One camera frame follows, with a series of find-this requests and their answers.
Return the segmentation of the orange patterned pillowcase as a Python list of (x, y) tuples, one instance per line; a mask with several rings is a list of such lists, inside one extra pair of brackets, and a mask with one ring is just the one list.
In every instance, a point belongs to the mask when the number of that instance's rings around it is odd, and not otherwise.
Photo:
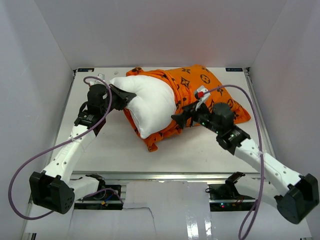
[[(188, 67), (181, 67), (169, 70), (157, 69), (151, 71), (144, 71), (140, 67), (136, 67), (126, 73), (128, 76), (144, 75), (155, 77), (167, 83), (173, 90), (176, 111), (174, 114), (182, 112), (182, 108), (195, 101), (194, 91), (200, 86), (204, 86), (208, 90), (213, 90), (209, 94), (205, 105), (211, 110), (214, 104), (226, 103), (229, 105), (234, 114), (234, 122), (241, 124), (248, 122), (251, 119), (250, 114), (237, 101), (235, 101), (228, 91), (222, 87), (222, 83), (216, 76), (207, 68), (201, 65), (193, 65)], [(124, 115), (134, 129), (136, 135), (140, 137), (137, 127), (134, 125), (133, 119), (127, 108), (124, 109)], [(182, 129), (171, 119), (170, 125), (157, 132), (153, 133), (146, 139), (141, 139), (146, 144), (149, 152), (154, 152), (158, 149), (156, 143), (173, 135), (181, 134)]]

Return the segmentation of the white pillow insert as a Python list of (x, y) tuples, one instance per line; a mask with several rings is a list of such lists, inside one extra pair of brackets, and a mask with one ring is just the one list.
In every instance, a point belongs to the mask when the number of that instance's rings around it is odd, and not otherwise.
[(110, 84), (136, 96), (127, 104), (142, 139), (167, 128), (176, 112), (175, 94), (164, 81), (146, 75), (115, 77)]

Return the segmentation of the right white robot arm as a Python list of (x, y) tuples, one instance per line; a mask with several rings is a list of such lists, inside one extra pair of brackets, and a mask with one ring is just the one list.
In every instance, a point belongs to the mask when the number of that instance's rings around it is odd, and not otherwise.
[[(233, 156), (245, 161), (260, 172), (262, 180), (272, 187), (260, 192), (252, 181), (245, 180), (244, 173), (235, 172), (226, 180), (226, 195), (236, 200), (243, 195), (257, 197), (274, 206), (290, 223), (299, 224), (320, 203), (318, 180), (310, 173), (302, 175), (259, 149), (248, 133), (234, 123), (234, 114), (226, 103), (217, 103), (213, 110), (199, 103), (191, 103), (182, 113), (171, 117), (179, 127), (187, 126), (187, 121), (200, 124), (217, 134), (216, 141)], [(243, 187), (240, 182), (248, 184)]]

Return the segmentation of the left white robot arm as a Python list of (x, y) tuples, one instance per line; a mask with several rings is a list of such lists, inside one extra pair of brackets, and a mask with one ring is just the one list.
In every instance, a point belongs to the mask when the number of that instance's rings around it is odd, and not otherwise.
[(135, 93), (112, 84), (89, 87), (87, 100), (79, 109), (67, 144), (41, 172), (33, 172), (29, 178), (35, 205), (66, 214), (79, 199), (99, 200), (105, 196), (106, 184), (101, 176), (87, 174), (79, 179), (71, 179), (71, 176), (86, 148), (106, 123), (107, 114), (112, 110), (124, 110), (134, 97)]

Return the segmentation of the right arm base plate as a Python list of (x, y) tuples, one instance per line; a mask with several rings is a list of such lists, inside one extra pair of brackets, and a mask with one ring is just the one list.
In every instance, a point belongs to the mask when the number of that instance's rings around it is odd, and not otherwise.
[(243, 172), (234, 172), (224, 183), (209, 184), (205, 192), (209, 196), (211, 212), (239, 212), (249, 211), (255, 203), (255, 199), (240, 195), (236, 184), (246, 175)]

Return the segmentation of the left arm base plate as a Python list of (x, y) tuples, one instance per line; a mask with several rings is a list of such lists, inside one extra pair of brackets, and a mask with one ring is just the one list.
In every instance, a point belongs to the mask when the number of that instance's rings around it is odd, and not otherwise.
[(98, 180), (99, 191), (97, 194), (85, 197), (81, 200), (80, 208), (84, 210), (122, 210), (123, 203), (120, 201), (122, 186), (120, 184), (106, 184), (105, 179), (97, 174), (86, 175)]

